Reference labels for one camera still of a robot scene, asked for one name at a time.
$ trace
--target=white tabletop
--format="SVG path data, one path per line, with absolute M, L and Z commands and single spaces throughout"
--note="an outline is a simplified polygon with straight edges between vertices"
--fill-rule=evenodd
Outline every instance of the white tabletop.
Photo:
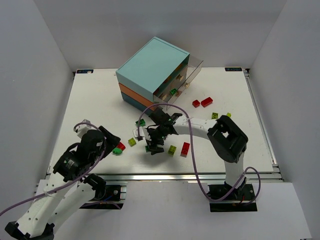
M 257 191 L 258 184 L 253 185 Z M 121 210 L 79 209 L 55 240 L 299 240 L 311 238 L 292 183 L 262 183 L 257 212 L 210 212 L 198 184 L 132 181 Z
M 109 154 L 92 171 L 100 174 L 185 174 L 193 173 L 191 152 L 180 156 L 184 142 L 190 143 L 188 135 L 170 135 L 165 141 L 165 152 L 151 156 L 145 151 L 145 141 L 130 147 L 135 121 L 141 111 L 123 101 L 116 69 L 95 69 L 93 73 L 76 74 L 63 123 L 51 157 L 53 166 L 63 152 L 80 139 L 73 127 L 83 119 L 96 126 L 103 125 L 121 138 L 126 149 L 121 155 Z M 207 97 L 213 103 L 207 107 L 194 108 L 192 102 Z M 231 113 L 232 120 L 248 136 L 244 166 L 255 167 L 259 172 L 272 172 L 272 158 L 265 143 L 255 108 L 243 72 L 225 72 L 224 68 L 203 68 L 190 87 L 174 103 L 187 111 L 190 117 L 210 119 L 212 112 L 219 116 Z M 179 112 L 171 107 L 169 114 Z M 153 124 L 148 116 L 147 125 Z M 170 145 L 177 147 L 174 156 L 167 153 Z M 195 137 L 194 151 L 200 173 L 223 173 L 224 162 L 218 157 L 212 144 Z

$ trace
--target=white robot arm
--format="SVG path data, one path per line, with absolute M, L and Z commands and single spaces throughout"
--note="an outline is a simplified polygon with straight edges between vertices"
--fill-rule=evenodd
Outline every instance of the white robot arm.
M 151 155 L 164 151 L 158 145 L 164 145 L 167 135 L 190 135 L 188 119 L 180 113 L 170 116 L 157 108 L 150 118 L 157 127 L 142 128 L 142 136 L 145 137 Z M 223 159 L 226 175 L 225 186 L 227 190 L 231 189 L 244 172 L 244 152 L 247 148 L 248 137 L 228 116 L 223 115 L 217 120 L 199 118 L 189 120 L 192 135 L 209 140 L 217 154 Z M 236 184 L 235 192 L 238 193 L 245 184 L 246 178 Z
M 103 126 L 75 129 L 80 143 L 71 145 L 53 167 L 44 188 L 46 196 L 33 202 L 28 211 L 17 221 L 9 222 L 5 231 L 18 240 L 53 240 L 61 225 L 87 201 L 104 200 L 113 194 L 106 182 L 95 174 L 82 177 L 98 158 L 106 157 L 119 144 L 120 138 Z M 78 188 L 65 198 L 66 193 L 81 178 Z M 66 184 L 68 187 L 55 191 Z

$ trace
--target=white wall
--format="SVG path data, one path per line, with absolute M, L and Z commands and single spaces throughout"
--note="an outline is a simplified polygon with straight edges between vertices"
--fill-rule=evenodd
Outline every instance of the white wall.
M 1 1 L 0 33 L 1 212 L 45 177 L 73 76 L 32 0 Z M 0 217 L 1 240 L 29 206 Z
M 288 0 L 251 69 L 280 170 L 320 239 L 320 1 Z
M 251 67 L 286 0 L 34 0 L 77 68 L 118 68 L 157 36 L 205 67 Z

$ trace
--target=red lego brick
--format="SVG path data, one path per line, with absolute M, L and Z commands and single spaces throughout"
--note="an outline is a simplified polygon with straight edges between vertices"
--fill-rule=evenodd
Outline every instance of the red lego brick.
M 118 149 L 121 149 L 122 151 L 126 149 L 126 146 L 122 144 L 122 142 L 119 142 L 118 146 L 116 146 Z
M 201 101 L 201 105 L 202 105 L 202 107 L 205 108 L 206 106 L 212 104 L 212 102 L 213 102 L 212 98 L 207 97 L 205 100 Z
M 190 147 L 190 143 L 187 143 L 187 142 L 183 143 L 181 154 L 180 154 L 182 157 L 186 157 L 188 155 L 189 147 Z
M 197 107 L 200 106 L 200 102 L 199 102 L 198 100 L 194 100 L 194 101 L 192 102 L 192 105 L 193 105 L 195 108 L 197 108 Z

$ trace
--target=cable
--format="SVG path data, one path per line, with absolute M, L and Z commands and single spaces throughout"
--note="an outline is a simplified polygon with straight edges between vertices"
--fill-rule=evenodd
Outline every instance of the cable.
M 242 196 L 242 199 L 241 199 L 241 201 L 237 204 L 237 206 L 240 205 L 240 204 L 242 204 L 242 202 L 243 202 L 244 200 L 245 200 L 245 195 Z
M 221 198 L 219 199 L 212 199 L 211 197 L 209 197 L 206 193 L 206 191 L 204 190 L 204 188 L 202 187 L 201 185 L 201 182 L 200 182 L 200 178 L 199 178 L 199 173 L 197 171 L 197 165 L 196 165 L 196 158 L 195 158 L 195 150 L 194 150 L 194 138 L 193 138 L 193 132 L 192 132 L 192 126 L 191 126 L 191 121 L 190 121 L 190 117 L 188 115 L 188 113 L 183 110 L 181 107 L 177 106 L 177 105 L 173 105 L 173 104 L 170 104 L 170 103 L 156 103 L 156 104 L 153 104 L 153 105 L 150 105 L 148 106 L 140 115 L 139 119 L 138 119 L 138 123 L 140 123 L 140 120 L 141 120 L 141 117 L 145 114 L 145 112 L 149 109 L 149 108 L 152 108 L 152 107 L 155 107 L 155 106 L 160 106 L 160 105 L 165 105 L 165 106 L 170 106 L 170 107 L 174 107 L 174 108 L 177 108 L 179 109 L 180 111 L 182 111 L 185 116 L 187 117 L 187 120 L 188 120 L 188 124 L 189 124 L 189 131 L 190 131 L 190 145 L 191 145 L 191 156 L 192 156 L 192 164 L 193 164 L 193 169 L 194 169 L 194 175 L 195 175 L 195 178 L 196 178 L 196 181 L 200 187 L 200 190 L 202 191 L 203 195 L 210 201 L 210 202 L 221 202 L 222 200 L 224 200 L 226 197 L 228 197 L 232 191 L 236 188 L 236 186 L 238 185 L 238 183 L 240 183 L 240 181 L 244 178 L 244 176 L 246 175 L 247 171 L 249 169 L 252 169 L 255 171 L 255 173 L 257 174 L 258 176 L 258 180 L 259 180 L 259 187 L 258 187 L 258 191 L 255 195 L 255 197 L 248 203 L 246 203 L 246 205 L 252 203 L 253 201 L 255 201 L 260 193 L 260 189 L 261 189 L 261 178 L 260 178 L 260 175 L 259 175 L 259 172 L 252 166 L 248 166 L 244 172 L 241 174 L 241 176 L 239 177 L 239 179 L 236 181 L 236 183 L 234 184 L 234 186 L 224 195 L 222 196 Z M 138 137 L 140 137 L 140 125 L 138 125 L 137 127 L 137 132 L 138 132 Z
M 111 196 L 108 196 L 105 200 L 102 200 L 102 201 L 95 201 L 95 202 L 90 202 L 90 203 L 85 203 L 81 206 L 81 208 L 84 208 L 84 207 L 88 207 L 88 206 L 91 206 L 91 205 L 96 205 L 96 204 L 102 204 L 102 203 L 105 203 L 106 201 L 108 201 L 110 198 L 112 198 L 113 195 Z
M 74 126 L 73 129 L 75 129 L 76 127 L 78 127 L 78 126 L 80 126 L 80 125 L 88 125 L 88 126 L 93 127 L 94 129 L 100 131 L 100 129 L 99 129 L 98 127 L 96 127 L 95 125 L 93 125 L 93 124 L 91 124 L 91 123 L 89 123 L 89 122 L 79 122 L 79 123 L 77 123 L 77 124 Z M 106 146 L 107 146 L 105 139 L 103 139 L 103 143 L 104 143 L 104 149 L 103 149 L 101 155 L 99 156 L 99 158 L 97 159 L 97 161 L 93 164 L 93 166 L 88 169 L 88 171 L 86 171 L 86 172 L 85 172 L 84 174 L 82 174 L 81 176 L 77 177 L 75 180 L 70 181 L 70 182 L 66 183 L 65 185 L 63 185 L 63 186 L 56 187 L 55 189 L 50 190 L 50 191 L 48 191 L 47 193 L 48 193 L 48 194 L 53 194 L 53 193 L 55 193 L 55 192 L 57 192 L 57 191 L 60 191 L 61 189 L 65 189 L 65 188 L 69 187 L 70 185 L 76 183 L 76 182 L 79 181 L 80 179 L 82 179 L 82 178 L 83 178 L 84 176 L 86 176 L 89 172 L 91 172 L 91 170 L 94 169 L 94 168 L 97 166 L 97 164 L 102 160 L 102 158 L 103 158 L 103 156 L 104 156 L 104 154 L 105 154 Z M 25 204 L 25 203 L 30 202 L 30 201 L 35 200 L 35 199 L 43 198 L 43 197 L 45 197 L 45 196 L 46 196 L 46 195 L 45 195 L 44 193 L 42 193 L 42 194 L 39 194 L 39 195 L 30 197 L 30 198 L 28 198 L 28 199 L 26 199 L 26 200 L 23 200 L 23 201 L 21 201 L 21 202 L 18 202 L 18 203 L 16 203 L 16 204 L 12 205 L 12 206 L 9 206 L 8 208 L 6 208 L 6 209 L 3 210 L 2 212 L 0 212 L 0 217 L 1 217 L 3 214 L 5 214 L 6 212 L 8 212 L 9 210 L 14 209 L 15 207 L 18 207 L 18 206 L 20 206 L 20 205 L 22 205 L 22 204 Z
M 121 210 L 121 207 L 119 207 L 118 204 L 116 204 L 115 202 L 111 201 L 111 202 L 107 202 L 107 204 L 112 204 L 112 205 L 115 205 L 115 207 L 119 210 Z

